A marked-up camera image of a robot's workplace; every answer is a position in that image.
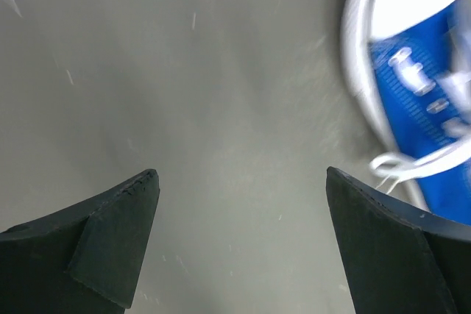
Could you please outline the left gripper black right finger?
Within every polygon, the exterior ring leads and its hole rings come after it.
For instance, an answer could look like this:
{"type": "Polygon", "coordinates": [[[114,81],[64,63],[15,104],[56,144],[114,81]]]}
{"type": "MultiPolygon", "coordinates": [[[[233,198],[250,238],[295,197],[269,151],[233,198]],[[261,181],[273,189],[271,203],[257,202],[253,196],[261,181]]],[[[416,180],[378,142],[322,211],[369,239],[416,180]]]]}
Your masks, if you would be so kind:
{"type": "Polygon", "coordinates": [[[334,167],[326,194],[357,313],[470,312],[470,226],[334,167]]]}

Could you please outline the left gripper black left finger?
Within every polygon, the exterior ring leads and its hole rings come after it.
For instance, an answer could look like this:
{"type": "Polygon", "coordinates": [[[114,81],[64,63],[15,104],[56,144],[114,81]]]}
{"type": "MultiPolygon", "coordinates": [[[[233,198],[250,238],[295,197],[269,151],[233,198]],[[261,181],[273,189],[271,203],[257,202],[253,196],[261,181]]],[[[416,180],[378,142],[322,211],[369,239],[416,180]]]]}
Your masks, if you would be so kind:
{"type": "Polygon", "coordinates": [[[2,313],[124,313],[131,308],[159,199],[147,169],[1,233],[2,313]]]}

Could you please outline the white shoelace of sneaker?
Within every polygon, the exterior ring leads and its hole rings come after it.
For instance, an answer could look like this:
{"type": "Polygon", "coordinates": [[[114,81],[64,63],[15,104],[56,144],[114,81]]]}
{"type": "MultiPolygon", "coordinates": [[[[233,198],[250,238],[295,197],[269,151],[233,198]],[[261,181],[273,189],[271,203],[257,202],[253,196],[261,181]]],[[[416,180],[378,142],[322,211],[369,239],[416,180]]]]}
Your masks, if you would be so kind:
{"type": "Polygon", "coordinates": [[[398,146],[371,163],[395,184],[453,170],[470,160],[470,72],[442,71],[427,53],[402,46],[376,72],[398,146]]]}

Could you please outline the blue sneaker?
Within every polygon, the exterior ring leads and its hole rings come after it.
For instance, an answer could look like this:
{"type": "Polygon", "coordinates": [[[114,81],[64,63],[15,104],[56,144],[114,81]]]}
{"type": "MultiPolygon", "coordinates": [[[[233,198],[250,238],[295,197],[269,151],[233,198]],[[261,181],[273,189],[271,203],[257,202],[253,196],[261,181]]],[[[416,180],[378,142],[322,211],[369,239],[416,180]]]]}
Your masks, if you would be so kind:
{"type": "Polygon", "coordinates": [[[470,222],[470,10],[467,0],[346,0],[341,63],[386,147],[369,169],[411,203],[470,222]]]}

